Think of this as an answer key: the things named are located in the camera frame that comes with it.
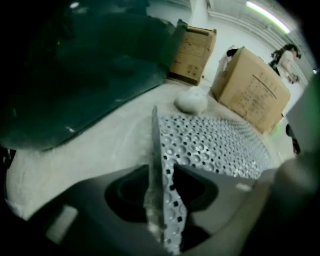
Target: metal plate with holes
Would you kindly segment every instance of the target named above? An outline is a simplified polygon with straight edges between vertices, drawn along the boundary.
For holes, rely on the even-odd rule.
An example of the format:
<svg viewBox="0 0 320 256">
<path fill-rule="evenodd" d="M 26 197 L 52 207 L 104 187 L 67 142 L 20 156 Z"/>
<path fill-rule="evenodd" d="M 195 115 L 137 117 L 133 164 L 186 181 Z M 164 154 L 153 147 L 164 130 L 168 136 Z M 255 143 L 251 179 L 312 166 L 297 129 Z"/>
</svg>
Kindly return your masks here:
<svg viewBox="0 0 320 256">
<path fill-rule="evenodd" d="M 233 177 L 259 179 L 271 157 L 245 121 L 168 115 L 159 118 L 164 186 L 164 246 L 180 253 L 187 209 L 173 187 L 174 164 Z"/>
</svg>

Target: brown cardboard box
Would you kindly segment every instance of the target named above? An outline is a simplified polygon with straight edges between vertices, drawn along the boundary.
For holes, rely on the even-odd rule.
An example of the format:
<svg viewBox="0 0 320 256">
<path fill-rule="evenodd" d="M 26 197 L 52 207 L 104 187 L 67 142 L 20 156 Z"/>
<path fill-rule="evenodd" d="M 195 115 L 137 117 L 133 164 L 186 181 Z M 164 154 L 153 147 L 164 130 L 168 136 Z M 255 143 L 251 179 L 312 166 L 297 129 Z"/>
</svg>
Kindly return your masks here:
<svg viewBox="0 0 320 256">
<path fill-rule="evenodd" d="M 290 92 L 276 72 L 261 58 L 242 48 L 226 70 L 217 74 L 212 92 L 219 103 L 270 132 L 290 100 Z"/>
<path fill-rule="evenodd" d="M 216 30 L 188 27 L 168 78 L 198 85 L 207 61 L 214 51 L 216 40 Z"/>
</svg>

